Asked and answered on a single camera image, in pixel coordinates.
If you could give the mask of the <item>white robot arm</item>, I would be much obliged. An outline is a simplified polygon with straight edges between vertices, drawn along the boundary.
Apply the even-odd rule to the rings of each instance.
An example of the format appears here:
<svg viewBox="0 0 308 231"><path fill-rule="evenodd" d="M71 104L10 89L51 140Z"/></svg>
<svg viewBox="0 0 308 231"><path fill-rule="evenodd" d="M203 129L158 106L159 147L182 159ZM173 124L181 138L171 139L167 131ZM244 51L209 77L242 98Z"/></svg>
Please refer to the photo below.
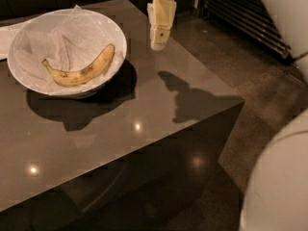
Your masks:
<svg viewBox="0 0 308 231"><path fill-rule="evenodd" d="M308 0L261 0L308 81ZM150 45L167 46L175 0L147 4ZM267 145L250 175L239 231L308 231L308 110Z"/></svg>

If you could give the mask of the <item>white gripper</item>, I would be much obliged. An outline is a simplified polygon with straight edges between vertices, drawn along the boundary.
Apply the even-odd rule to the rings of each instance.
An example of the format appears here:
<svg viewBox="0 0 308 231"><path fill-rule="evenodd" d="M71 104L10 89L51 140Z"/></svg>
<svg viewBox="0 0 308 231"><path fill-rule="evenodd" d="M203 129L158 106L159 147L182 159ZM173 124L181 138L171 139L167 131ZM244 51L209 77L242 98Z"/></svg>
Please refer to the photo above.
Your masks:
<svg viewBox="0 0 308 231"><path fill-rule="evenodd" d="M152 0L147 4L152 50L162 51L166 47L175 11L175 0Z"/></svg>

